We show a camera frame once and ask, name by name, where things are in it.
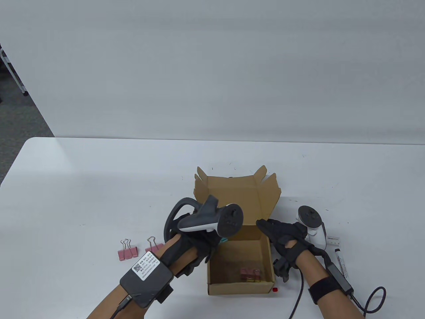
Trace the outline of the person's left hand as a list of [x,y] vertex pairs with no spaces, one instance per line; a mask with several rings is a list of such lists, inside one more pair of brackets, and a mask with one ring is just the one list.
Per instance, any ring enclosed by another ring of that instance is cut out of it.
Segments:
[[173,271],[176,278],[190,275],[202,261],[207,263],[222,240],[216,231],[170,230],[167,235],[166,243],[176,241],[161,254],[160,260],[169,268],[177,265]]

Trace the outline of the person's right hand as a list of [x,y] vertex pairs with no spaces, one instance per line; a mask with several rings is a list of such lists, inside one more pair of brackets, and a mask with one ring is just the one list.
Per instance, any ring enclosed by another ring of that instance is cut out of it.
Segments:
[[258,229],[269,237],[278,253],[284,257],[291,267],[297,268],[296,260],[302,252],[310,250],[313,244],[307,242],[307,228],[299,222],[293,224],[276,219],[259,219]]

